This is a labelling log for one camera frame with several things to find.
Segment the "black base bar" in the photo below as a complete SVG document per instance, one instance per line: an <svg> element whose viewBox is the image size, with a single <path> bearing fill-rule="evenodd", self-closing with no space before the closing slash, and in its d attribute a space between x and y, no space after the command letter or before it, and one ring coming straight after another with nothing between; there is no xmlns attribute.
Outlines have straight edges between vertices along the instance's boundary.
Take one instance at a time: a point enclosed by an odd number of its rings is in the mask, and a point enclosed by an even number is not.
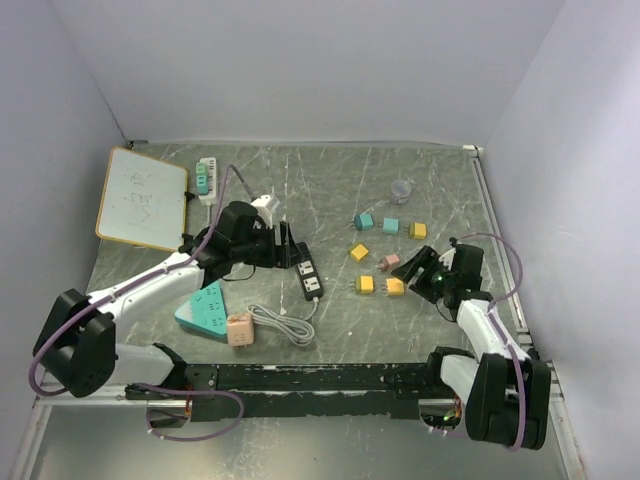
<svg viewBox="0 0 640 480"><path fill-rule="evenodd" d="M245 418L301 418L381 415L418 419L453 403L454 391L426 363L315 365L191 364L181 394L142 386L125 388L125 398L154 403L191 401L195 422L232 419L239 406Z"/></svg>

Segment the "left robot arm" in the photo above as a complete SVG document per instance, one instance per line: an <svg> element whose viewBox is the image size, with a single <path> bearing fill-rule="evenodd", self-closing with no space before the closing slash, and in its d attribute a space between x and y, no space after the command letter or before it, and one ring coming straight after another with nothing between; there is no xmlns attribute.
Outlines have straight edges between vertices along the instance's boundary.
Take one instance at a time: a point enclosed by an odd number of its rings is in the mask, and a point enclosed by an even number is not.
<svg viewBox="0 0 640 480"><path fill-rule="evenodd" d="M63 392L87 397L107 384L140 385L162 398L181 395L187 363L161 343L120 345L117 332L146 314L227 276L236 264L288 269L303 255L289 224L273 225L268 209L232 201L216 222L166 260L118 285L82 294L75 289L55 300L33 348L28 380L39 395L48 393L35 378L43 367Z"/></svg>

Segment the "pink cube socket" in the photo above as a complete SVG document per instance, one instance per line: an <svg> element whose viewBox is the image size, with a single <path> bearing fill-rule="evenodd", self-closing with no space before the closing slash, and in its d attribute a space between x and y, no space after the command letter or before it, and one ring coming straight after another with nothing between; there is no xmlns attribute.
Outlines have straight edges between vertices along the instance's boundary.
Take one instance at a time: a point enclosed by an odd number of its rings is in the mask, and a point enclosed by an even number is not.
<svg viewBox="0 0 640 480"><path fill-rule="evenodd" d="M249 312L232 314L226 322L227 343L232 347L243 347L254 343L255 333L252 315Z"/></svg>

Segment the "aluminium rail frame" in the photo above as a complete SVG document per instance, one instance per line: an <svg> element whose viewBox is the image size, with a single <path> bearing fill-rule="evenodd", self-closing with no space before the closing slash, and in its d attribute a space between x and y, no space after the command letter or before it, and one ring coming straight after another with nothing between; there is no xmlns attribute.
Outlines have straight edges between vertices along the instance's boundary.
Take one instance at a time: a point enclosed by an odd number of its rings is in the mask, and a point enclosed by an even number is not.
<svg viewBox="0 0 640 480"><path fill-rule="evenodd" d="M94 290L58 290L34 368L66 400L113 388L191 422L385 416L457 447L537 451L556 422L547 361L499 303L521 277L465 149L115 148Z"/></svg>

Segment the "green plug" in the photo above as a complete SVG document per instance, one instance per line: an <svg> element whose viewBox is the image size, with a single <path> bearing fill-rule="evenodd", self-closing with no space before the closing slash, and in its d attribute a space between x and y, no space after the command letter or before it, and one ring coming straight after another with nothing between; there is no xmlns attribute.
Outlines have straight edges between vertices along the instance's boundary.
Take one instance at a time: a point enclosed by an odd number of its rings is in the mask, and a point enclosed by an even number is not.
<svg viewBox="0 0 640 480"><path fill-rule="evenodd" d="M208 177L208 165L204 162L197 162L195 167L197 177Z"/></svg>

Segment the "pink plug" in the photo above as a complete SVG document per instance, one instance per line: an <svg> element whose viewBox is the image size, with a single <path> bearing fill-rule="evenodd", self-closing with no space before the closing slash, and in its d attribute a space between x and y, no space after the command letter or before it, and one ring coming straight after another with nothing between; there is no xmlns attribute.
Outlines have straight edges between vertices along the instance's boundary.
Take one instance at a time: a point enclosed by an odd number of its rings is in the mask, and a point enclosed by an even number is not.
<svg viewBox="0 0 640 480"><path fill-rule="evenodd" d="M396 268L399 264L400 257L398 254L394 253L382 257L376 265L376 268L381 272L389 272Z"/></svg>

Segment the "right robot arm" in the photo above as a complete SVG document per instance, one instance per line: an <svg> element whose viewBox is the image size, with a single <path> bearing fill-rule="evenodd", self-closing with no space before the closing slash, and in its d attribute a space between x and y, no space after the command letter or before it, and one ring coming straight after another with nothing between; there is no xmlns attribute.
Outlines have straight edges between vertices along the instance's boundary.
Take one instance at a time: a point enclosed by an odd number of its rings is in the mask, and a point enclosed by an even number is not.
<svg viewBox="0 0 640 480"><path fill-rule="evenodd" d="M509 334L496 299L482 288L483 262L482 248L453 242L445 254L422 248L391 275L448 309L471 344L470 350L438 347L429 355L426 390L439 398L453 392L471 439L538 450L546 440L551 370Z"/></svg>

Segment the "yellow plug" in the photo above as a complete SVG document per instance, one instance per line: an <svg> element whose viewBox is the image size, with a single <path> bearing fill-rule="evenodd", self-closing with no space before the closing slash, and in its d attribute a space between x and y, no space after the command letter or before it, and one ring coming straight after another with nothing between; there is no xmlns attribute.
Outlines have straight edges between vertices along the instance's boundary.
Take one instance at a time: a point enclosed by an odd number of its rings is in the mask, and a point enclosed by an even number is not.
<svg viewBox="0 0 640 480"><path fill-rule="evenodd" d="M361 262L369 254L369 249L364 244L358 243L352 245L348 253L355 262Z"/></svg>
<svg viewBox="0 0 640 480"><path fill-rule="evenodd" d="M425 223L411 222L407 227L408 237L416 240L423 240L428 235L428 227Z"/></svg>
<svg viewBox="0 0 640 480"><path fill-rule="evenodd" d="M359 295L369 295L375 291L375 280L372 275L358 275L350 282L352 290Z"/></svg>
<svg viewBox="0 0 640 480"><path fill-rule="evenodd" d="M401 280L389 277L385 280L382 290L389 297L398 297L406 293L406 286Z"/></svg>

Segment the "black power strip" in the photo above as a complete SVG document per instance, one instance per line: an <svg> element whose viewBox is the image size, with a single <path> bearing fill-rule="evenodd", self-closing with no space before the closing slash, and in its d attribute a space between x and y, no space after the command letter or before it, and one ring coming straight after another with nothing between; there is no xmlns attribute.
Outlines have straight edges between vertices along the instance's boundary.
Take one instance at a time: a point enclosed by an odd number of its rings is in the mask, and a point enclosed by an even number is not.
<svg viewBox="0 0 640 480"><path fill-rule="evenodd" d="M296 264L295 271L303 296L306 301L320 299L324 296L324 286L311 252L304 242L299 242L297 247L300 251L300 260Z"/></svg>

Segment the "clear plastic cup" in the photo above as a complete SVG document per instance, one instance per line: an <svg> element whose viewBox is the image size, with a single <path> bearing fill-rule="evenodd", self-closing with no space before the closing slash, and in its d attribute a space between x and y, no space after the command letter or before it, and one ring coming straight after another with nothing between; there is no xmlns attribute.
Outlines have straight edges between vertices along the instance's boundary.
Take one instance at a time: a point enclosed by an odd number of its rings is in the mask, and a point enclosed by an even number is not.
<svg viewBox="0 0 640 480"><path fill-rule="evenodd" d="M411 193L412 186L409 182L396 180L390 186L390 203L393 205L406 204Z"/></svg>

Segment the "white power strip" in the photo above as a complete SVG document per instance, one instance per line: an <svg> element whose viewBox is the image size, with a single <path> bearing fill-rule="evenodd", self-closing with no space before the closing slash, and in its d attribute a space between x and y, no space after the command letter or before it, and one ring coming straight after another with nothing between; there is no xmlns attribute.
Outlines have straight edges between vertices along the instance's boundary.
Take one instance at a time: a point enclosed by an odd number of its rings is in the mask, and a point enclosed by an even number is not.
<svg viewBox="0 0 640 480"><path fill-rule="evenodd" d="M208 165L209 194L206 196L200 196L197 193L197 195L203 205L212 206L217 203L218 197L217 159L215 157L205 157L201 158L198 162L204 162Z"/></svg>

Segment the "teal triangular socket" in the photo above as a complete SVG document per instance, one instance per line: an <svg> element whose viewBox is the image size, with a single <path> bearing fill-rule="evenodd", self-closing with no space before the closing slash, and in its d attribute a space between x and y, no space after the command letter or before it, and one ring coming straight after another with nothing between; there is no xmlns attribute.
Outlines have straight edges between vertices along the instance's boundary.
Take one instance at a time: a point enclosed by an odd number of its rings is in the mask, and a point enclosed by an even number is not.
<svg viewBox="0 0 640 480"><path fill-rule="evenodd" d="M218 282L198 290L174 313L175 321L182 327L227 341L227 311L224 296Z"/></svg>

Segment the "small whiteboard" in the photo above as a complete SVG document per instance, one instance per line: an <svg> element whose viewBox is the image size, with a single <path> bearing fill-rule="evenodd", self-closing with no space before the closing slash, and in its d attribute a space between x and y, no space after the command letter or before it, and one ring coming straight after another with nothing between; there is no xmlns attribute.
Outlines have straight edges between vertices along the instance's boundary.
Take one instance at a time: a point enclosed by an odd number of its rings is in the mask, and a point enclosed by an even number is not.
<svg viewBox="0 0 640 480"><path fill-rule="evenodd" d="M183 243L188 171L122 147L110 152L96 235L173 252Z"/></svg>

